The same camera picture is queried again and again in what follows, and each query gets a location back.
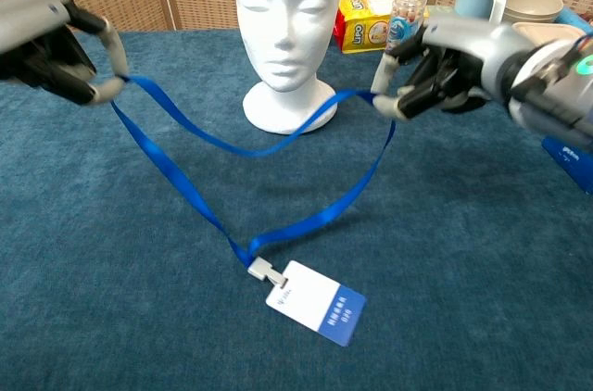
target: lanyard clip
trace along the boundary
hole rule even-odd
[[[262,282],[267,278],[273,284],[279,285],[281,288],[284,287],[287,281],[281,273],[271,268],[271,263],[260,257],[257,257],[253,263],[251,263],[249,268],[247,268],[247,272]]]

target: table surface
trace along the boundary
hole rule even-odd
[[[243,116],[258,78],[237,31],[122,40],[132,73],[207,131],[248,148],[279,140]],[[97,43],[82,43],[107,74]],[[379,58],[331,44],[319,77],[367,88]],[[243,244],[338,198],[389,126],[348,100],[319,131],[254,160],[197,140],[137,87],[118,103]],[[265,305],[271,286],[247,275],[110,106],[3,84],[0,130],[2,390],[593,387],[591,197],[502,107],[399,124],[339,220],[261,254],[367,297],[346,348]]]

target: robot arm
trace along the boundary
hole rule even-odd
[[[96,69],[70,27],[98,36],[115,77],[88,83]],[[0,0],[0,80],[41,87],[79,105],[116,97],[128,74],[118,33],[106,20],[72,0]]]
[[[423,58],[397,97],[386,96],[398,65],[416,57]],[[495,101],[525,129],[593,152],[591,73],[593,56],[583,44],[535,47],[511,25],[442,17],[384,53],[372,91],[383,94],[374,106],[401,120],[432,107],[462,113]]]

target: blue lanyard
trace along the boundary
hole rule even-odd
[[[142,87],[174,120],[182,125],[188,132],[191,132],[209,144],[215,145],[216,147],[222,148],[223,150],[227,150],[231,153],[235,153],[236,155],[249,158],[268,156],[286,147],[295,141],[295,139],[297,139],[297,137],[303,133],[310,126],[310,124],[313,123],[325,110],[334,104],[337,104],[338,102],[345,101],[346,99],[357,95],[371,104],[372,99],[374,98],[374,94],[365,91],[345,90],[338,92],[328,99],[323,105],[321,105],[303,125],[301,125],[289,136],[285,137],[278,144],[268,149],[251,151],[225,143],[194,125],[194,123],[186,118],[184,114],[173,104],[170,98],[155,82],[138,76],[130,76],[126,78],[126,80],[134,82]],[[254,254],[260,248],[271,243],[298,238],[302,235],[305,235],[306,233],[320,229],[330,221],[333,221],[339,217],[340,214],[346,210],[350,204],[352,204],[358,195],[360,195],[360,192],[364,190],[367,183],[371,180],[371,177],[374,175],[374,172],[379,166],[379,162],[381,161],[385,149],[391,142],[396,130],[396,124],[391,121],[389,134],[387,135],[387,139],[385,140],[385,144],[383,145],[379,157],[373,162],[371,168],[367,170],[362,178],[360,178],[360,180],[344,196],[335,201],[329,207],[323,209],[321,212],[311,215],[302,221],[256,236],[253,238],[253,240],[251,240],[248,249],[244,250],[232,239],[214,212],[210,209],[204,198],[202,198],[202,196],[197,192],[197,189],[192,185],[191,181],[185,176],[182,170],[177,167],[177,165],[167,156],[167,154],[165,154],[165,152],[160,149],[160,147],[158,147],[158,145],[156,145],[150,140],[150,138],[148,138],[148,136],[144,134],[140,127],[138,127],[130,118],[128,118],[128,116],[126,116],[123,111],[120,110],[115,102],[112,101],[111,106],[113,106],[113,109],[117,113],[121,122],[123,122],[123,125],[126,127],[126,129],[128,129],[128,132],[130,132],[134,141],[140,146],[140,148],[142,148],[148,158],[158,167],[161,173],[170,181],[170,183],[179,191],[179,193],[182,194],[182,196],[185,197],[185,199],[204,218],[206,218],[206,220],[208,220],[214,227],[221,231],[221,233],[229,242],[234,254],[246,267],[251,265],[255,259]]]

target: yellow box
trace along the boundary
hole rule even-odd
[[[385,49],[393,0],[340,0],[334,26],[343,53]]]

